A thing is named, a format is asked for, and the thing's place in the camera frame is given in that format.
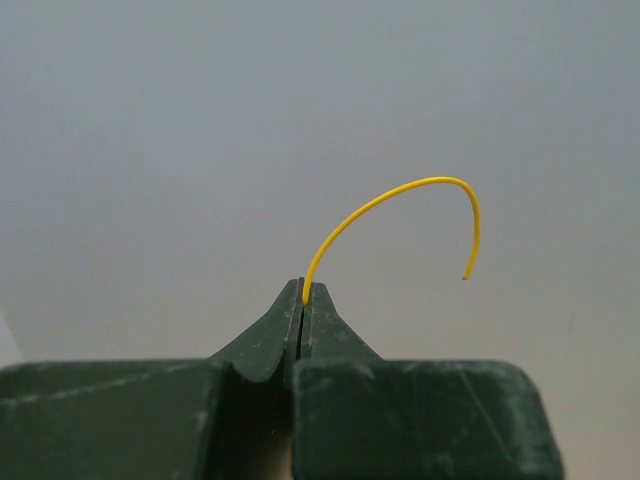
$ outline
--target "dark green clamp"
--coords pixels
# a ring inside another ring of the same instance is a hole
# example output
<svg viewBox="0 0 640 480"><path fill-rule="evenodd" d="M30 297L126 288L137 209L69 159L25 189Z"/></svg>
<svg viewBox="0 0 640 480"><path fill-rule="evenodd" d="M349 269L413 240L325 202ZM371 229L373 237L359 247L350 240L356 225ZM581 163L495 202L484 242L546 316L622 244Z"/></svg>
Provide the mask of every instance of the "dark green clamp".
<svg viewBox="0 0 640 480"><path fill-rule="evenodd" d="M314 284L209 359L0 370L1 480L561 480L540 396L495 361L385 361Z"/></svg>

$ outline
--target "scratch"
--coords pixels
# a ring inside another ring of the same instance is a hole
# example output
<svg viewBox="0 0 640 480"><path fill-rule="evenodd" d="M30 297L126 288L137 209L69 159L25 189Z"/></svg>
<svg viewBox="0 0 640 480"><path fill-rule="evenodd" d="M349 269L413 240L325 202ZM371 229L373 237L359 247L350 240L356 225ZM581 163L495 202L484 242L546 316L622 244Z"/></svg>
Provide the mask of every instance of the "scratch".
<svg viewBox="0 0 640 480"><path fill-rule="evenodd" d="M569 322L569 328L567 329L567 334L571 333L571 329L573 328L573 321L576 319L576 312L574 310L573 314L571 315L571 321Z"/></svg>
<svg viewBox="0 0 640 480"><path fill-rule="evenodd" d="M476 395L476 391L473 389L471 382L469 382L469 379L467 378L467 374L464 373L464 370L460 370L459 372L460 372L460 378L462 379L462 383L464 383L464 386L469 392L469 396L473 400L473 403L475 403L476 407L478 407L478 411L484 418L484 421L487 423L487 426L489 427L489 430L491 431L493 438L495 438L496 443L500 447L500 450L502 450L502 454L507 460L511 460L511 455L509 454L509 449L507 448L507 445L505 444L502 436L500 435L500 432L498 431L495 424L493 423L493 420L491 420L489 413L487 413L487 410L484 408L484 405L482 405L482 402L478 398L478 395Z"/></svg>
<svg viewBox="0 0 640 480"><path fill-rule="evenodd" d="M21 397L15 398L7 398L4 400L0 400L0 407L9 407L15 408L20 405L26 405L30 403L36 402L53 402L57 400L66 400L70 397L77 397L79 395L86 395L96 392L101 392L103 390L109 390L117 387L124 387L126 385L131 385L132 383L144 382L151 377L155 377L158 375L165 375L169 373L173 373L175 371L184 370L187 368L193 367L192 365L175 365L169 368L166 368L161 371L155 371L151 373L143 373L139 375L130 375L128 377L117 378L115 380L110 380L108 382L101 382L95 385L83 386L78 388L73 388L69 390L61 390L58 392L53 392L45 395L24 395Z"/></svg>

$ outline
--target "gray background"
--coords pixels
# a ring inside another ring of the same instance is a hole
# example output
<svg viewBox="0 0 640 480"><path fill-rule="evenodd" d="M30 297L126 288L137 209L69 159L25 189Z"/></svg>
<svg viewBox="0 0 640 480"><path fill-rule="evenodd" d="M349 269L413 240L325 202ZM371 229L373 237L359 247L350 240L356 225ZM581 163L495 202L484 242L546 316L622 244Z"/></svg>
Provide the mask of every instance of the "gray background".
<svg viewBox="0 0 640 480"><path fill-rule="evenodd" d="M572 478L637 478L639 15L4 1L0 307L23 358L213 353L353 209L456 175L484 214L471 282L453 186L367 214L317 280L386 357L520 365Z"/></svg>

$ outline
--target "yellow wire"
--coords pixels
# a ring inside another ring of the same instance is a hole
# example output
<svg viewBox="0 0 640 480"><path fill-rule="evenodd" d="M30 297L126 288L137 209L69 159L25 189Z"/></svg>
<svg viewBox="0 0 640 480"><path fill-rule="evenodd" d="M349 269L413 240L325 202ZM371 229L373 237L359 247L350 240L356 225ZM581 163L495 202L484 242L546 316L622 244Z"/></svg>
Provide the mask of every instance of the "yellow wire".
<svg viewBox="0 0 640 480"><path fill-rule="evenodd" d="M422 178L420 180L415 180L413 182L406 183L399 187L394 188L393 190L389 190L387 193L383 193L377 198L374 198L369 203L366 203L358 210L353 212L347 218L343 220L343 222L336 227L336 229L331 232L331 234L327 237L327 239L322 243L318 251L316 252L313 260L311 260L311 264L309 265L309 270L307 270L307 276L304 279L304 286L302 287L302 304L307 305L309 303L309 295L311 293L311 282L313 281L313 274L318 267L318 263L320 263L320 259L327 251L329 246L333 243L333 241L340 235L349 225L351 225L358 217L362 216L375 206L381 204L385 200L388 200L391 197L395 197L396 195L406 192L407 190L412 190L414 188L422 187L424 185L430 185L433 183L450 183L453 185L458 185L461 187L469 196L469 200L471 201L471 207L473 208L473 220L474 220L474 228L473 228L473 248L471 249L471 255L469 257L469 261L467 263L467 268L464 272L463 280L468 280L471 278L471 271L473 270L473 264L476 261L476 256L478 255L478 250L480 248L480 233L481 233L481 219L480 219L480 206L478 205L478 199L476 198L476 194L473 193L473 189L471 186L459 178L455 177L429 177Z"/></svg>

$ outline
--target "clamp jaw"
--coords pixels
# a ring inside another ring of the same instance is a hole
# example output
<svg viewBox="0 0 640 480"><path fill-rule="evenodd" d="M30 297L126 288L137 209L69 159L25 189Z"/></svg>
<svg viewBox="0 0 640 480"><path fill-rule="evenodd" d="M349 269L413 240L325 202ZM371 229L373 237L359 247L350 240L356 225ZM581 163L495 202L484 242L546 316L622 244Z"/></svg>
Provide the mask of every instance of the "clamp jaw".
<svg viewBox="0 0 640 480"><path fill-rule="evenodd" d="M209 359L0 370L0 478L562 480L538 391L496 361L386 361L315 283Z"/></svg>

